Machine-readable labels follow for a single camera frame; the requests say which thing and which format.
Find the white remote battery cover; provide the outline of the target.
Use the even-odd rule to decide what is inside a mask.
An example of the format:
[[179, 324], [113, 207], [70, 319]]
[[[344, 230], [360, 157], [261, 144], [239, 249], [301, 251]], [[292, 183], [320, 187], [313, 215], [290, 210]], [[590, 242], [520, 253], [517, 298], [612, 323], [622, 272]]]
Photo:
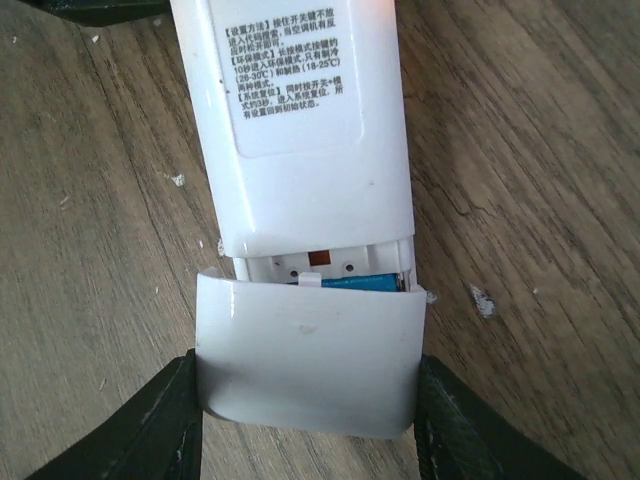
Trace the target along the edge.
[[416, 408], [427, 295], [298, 286], [201, 272], [201, 408], [223, 420], [394, 438]]

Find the white air conditioner remote control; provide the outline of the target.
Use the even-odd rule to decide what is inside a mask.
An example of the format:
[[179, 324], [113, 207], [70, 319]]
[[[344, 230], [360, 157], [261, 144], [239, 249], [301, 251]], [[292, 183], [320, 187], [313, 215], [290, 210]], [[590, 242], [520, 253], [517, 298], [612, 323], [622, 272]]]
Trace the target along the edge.
[[395, 5], [171, 5], [220, 231], [238, 280], [416, 282]]

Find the blue battery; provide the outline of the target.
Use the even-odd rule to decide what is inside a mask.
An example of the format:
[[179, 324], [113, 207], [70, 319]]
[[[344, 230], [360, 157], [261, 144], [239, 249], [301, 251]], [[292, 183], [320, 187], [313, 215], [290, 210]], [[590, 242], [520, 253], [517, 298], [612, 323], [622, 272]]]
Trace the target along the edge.
[[400, 292], [401, 282], [396, 274], [351, 276], [339, 279], [323, 279], [323, 288], [351, 289], [361, 291]]

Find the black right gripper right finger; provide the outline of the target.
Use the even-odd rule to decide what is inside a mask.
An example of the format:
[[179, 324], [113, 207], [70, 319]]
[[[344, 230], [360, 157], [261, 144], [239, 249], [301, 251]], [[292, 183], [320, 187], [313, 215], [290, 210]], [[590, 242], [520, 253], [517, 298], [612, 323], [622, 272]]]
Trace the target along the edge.
[[434, 356], [420, 362], [414, 438], [422, 479], [585, 479]]

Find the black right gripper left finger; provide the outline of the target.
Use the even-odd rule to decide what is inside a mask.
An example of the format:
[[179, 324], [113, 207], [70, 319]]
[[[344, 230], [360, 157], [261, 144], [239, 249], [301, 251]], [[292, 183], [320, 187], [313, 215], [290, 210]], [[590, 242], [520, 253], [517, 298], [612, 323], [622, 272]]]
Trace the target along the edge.
[[31, 479], [199, 479], [203, 410], [190, 349]]

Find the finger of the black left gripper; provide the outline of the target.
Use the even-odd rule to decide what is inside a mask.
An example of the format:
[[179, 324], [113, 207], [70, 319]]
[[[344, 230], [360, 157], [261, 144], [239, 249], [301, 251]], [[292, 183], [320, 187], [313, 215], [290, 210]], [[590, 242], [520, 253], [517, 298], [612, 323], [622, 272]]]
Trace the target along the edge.
[[37, 9], [80, 25], [116, 25], [171, 11], [167, 0], [37, 0]]

